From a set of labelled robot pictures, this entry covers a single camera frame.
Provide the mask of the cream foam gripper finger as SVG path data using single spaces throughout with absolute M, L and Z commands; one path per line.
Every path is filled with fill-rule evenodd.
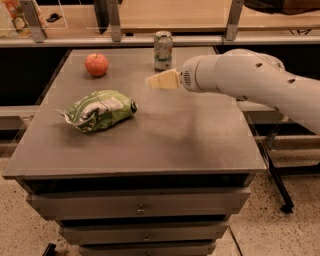
M 180 73 L 169 69 L 146 78 L 145 83 L 152 89 L 177 89 L 180 87 Z

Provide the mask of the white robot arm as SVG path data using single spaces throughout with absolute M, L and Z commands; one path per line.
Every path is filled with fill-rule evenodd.
M 320 81 L 285 70 L 271 55 L 234 49 L 188 59 L 180 70 L 150 76 L 152 89 L 184 87 L 196 93 L 220 93 L 272 108 L 320 134 Z

